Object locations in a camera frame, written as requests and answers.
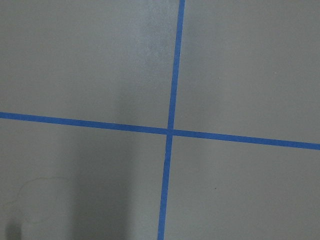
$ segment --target gray floor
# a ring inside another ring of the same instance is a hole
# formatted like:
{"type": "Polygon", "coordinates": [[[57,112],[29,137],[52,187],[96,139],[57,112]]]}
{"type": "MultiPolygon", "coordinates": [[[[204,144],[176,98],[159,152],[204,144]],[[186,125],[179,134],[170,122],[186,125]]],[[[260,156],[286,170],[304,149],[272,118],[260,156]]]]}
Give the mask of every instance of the gray floor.
{"type": "MultiPolygon", "coordinates": [[[[178,0],[0,2],[0,112],[166,128],[178,0]]],[[[187,0],[175,129],[320,143],[320,2],[187,0]]],[[[0,119],[0,239],[155,240],[166,136],[0,119]]],[[[320,239],[319,151],[173,137],[166,240],[320,239]]]]}

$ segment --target gray surface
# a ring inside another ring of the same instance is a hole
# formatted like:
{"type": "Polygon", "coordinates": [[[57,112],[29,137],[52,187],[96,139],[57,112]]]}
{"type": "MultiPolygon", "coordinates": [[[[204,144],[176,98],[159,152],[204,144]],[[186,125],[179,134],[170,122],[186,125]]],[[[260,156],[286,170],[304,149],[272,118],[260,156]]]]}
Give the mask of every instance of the gray surface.
{"type": "Polygon", "coordinates": [[[177,15],[177,0],[1,1],[1,111],[166,127],[177,15]]]}
{"type": "Polygon", "coordinates": [[[186,1],[175,128],[320,143],[320,1],[186,1]]]}
{"type": "Polygon", "coordinates": [[[175,137],[166,240],[318,240],[316,150],[175,137]]]}
{"type": "Polygon", "coordinates": [[[4,119],[0,136],[0,239],[157,238],[164,136],[4,119]]]}

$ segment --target blue tape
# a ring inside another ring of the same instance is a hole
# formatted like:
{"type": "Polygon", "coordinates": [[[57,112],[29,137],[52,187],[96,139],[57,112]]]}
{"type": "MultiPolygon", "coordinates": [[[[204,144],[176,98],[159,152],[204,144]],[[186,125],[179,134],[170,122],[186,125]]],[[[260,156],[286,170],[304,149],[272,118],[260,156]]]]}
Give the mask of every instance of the blue tape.
{"type": "Polygon", "coordinates": [[[70,125],[70,126],[79,126],[79,127],[87,127],[87,128],[96,128],[96,129],[110,129],[110,130],[120,130],[120,131],[148,133],[148,134],[167,135],[169,132],[165,128],[158,128],[158,127],[135,126],[135,125],[126,125],[126,124],[117,124],[117,123],[108,123],[108,122],[99,122],[99,121],[84,121],[84,120],[76,120],[76,119],[68,119],[68,118],[36,116],[36,115],[27,115],[27,114],[18,114],[18,113],[9,113],[9,112],[0,112],[0,119],[22,120],[22,121],[30,121],[30,122],[38,122],[38,123],[70,125]]]}
{"type": "Polygon", "coordinates": [[[320,150],[320,144],[301,141],[286,141],[269,138],[251,137],[251,136],[237,136],[218,133],[208,133],[199,131],[173,130],[174,136],[199,138],[199,139],[214,139],[230,142],[240,142],[248,144],[262,144],[279,147],[299,148],[299,149],[313,149],[320,150]]]}
{"type": "MultiPolygon", "coordinates": [[[[174,59],[173,59],[172,80],[171,80],[171,93],[170,93],[169,114],[168,114],[168,127],[167,128],[169,131],[172,131],[174,129],[174,125],[175,125],[175,113],[176,113],[176,101],[177,101],[177,89],[178,89],[178,77],[179,77],[182,29],[183,29],[183,23],[184,23],[184,12],[185,12],[185,0],[180,0],[178,17],[177,17],[177,24],[176,24],[174,59]]],[[[169,188],[172,141],[173,141],[173,135],[171,133],[166,136],[166,142],[165,142],[165,157],[164,157],[164,165],[163,165],[163,176],[162,176],[161,201],[160,201],[157,240],[164,240],[164,238],[165,238],[165,225],[166,225],[166,212],[167,212],[167,198],[168,198],[168,188],[169,188]]]]}

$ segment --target vertical blue line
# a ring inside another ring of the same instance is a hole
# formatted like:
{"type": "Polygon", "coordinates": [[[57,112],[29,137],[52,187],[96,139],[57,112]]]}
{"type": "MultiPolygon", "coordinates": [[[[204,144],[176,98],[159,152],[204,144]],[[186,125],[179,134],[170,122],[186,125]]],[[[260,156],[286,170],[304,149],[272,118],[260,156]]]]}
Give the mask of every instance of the vertical blue line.
{"type": "Polygon", "coordinates": [[[164,156],[164,165],[163,165],[157,240],[165,239],[167,198],[168,198],[170,162],[171,162],[172,141],[173,141],[172,130],[174,129],[174,124],[175,124],[175,112],[176,112],[176,100],[177,100],[177,89],[178,89],[178,76],[179,76],[182,29],[183,29],[183,22],[184,22],[184,11],[185,11],[185,0],[180,0],[177,24],[176,24],[174,59],[173,59],[171,93],[170,93],[170,104],[169,104],[168,126],[167,126],[167,129],[171,131],[166,135],[166,142],[165,142],[165,156],[164,156]]]}

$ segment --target horizontal blue line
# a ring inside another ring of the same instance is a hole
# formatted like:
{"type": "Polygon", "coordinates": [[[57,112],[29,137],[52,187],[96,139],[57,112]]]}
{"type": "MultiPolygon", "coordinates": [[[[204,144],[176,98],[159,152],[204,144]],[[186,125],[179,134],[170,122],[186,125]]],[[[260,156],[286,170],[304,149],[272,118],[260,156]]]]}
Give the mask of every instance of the horizontal blue line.
{"type": "Polygon", "coordinates": [[[320,150],[320,144],[301,141],[286,141],[269,138],[251,137],[251,136],[237,136],[219,133],[208,133],[200,131],[186,131],[186,130],[173,130],[174,136],[199,138],[199,139],[213,139],[230,142],[248,143],[248,144],[262,144],[279,147],[299,148],[299,149],[313,149],[320,150]]]}
{"type": "Polygon", "coordinates": [[[12,120],[30,121],[30,122],[38,122],[38,123],[70,125],[70,126],[79,126],[79,127],[87,127],[87,128],[96,128],[96,129],[120,130],[120,131],[129,131],[129,132],[147,133],[147,134],[161,134],[161,135],[172,134],[173,136],[178,136],[178,137],[212,139],[212,140],[221,140],[221,141],[248,143],[248,144],[262,144],[262,145],[271,145],[271,146],[279,146],[279,147],[320,150],[319,143],[311,143],[311,142],[286,141],[286,140],[277,140],[277,139],[251,137],[251,136],[237,136],[237,135],[209,133],[209,132],[200,132],[200,131],[187,131],[187,130],[177,130],[177,129],[172,130],[172,129],[166,129],[166,128],[160,128],[160,127],[136,126],[136,125],[126,125],[126,124],[108,123],[108,122],[99,122],[99,121],[85,121],[85,120],[76,120],[76,119],[58,118],[58,117],[49,117],[49,116],[18,114],[18,113],[10,113],[10,112],[0,112],[0,119],[12,119],[12,120]]]}
{"type": "Polygon", "coordinates": [[[120,131],[148,133],[148,134],[162,134],[162,135],[168,134],[168,130],[166,128],[159,128],[159,127],[136,126],[136,125],[126,125],[126,124],[99,122],[99,121],[85,121],[85,120],[76,120],[76,119],[68,119],[68,118],[9,113],[9,112],[0,112],[0,119],[22,120],[22,121],[39,122],[39,123],[47,123],[47,124],[60,124],[60,125],[70,125],[70,126],[96,128],[96,129],[120,130],[120,131]]]}

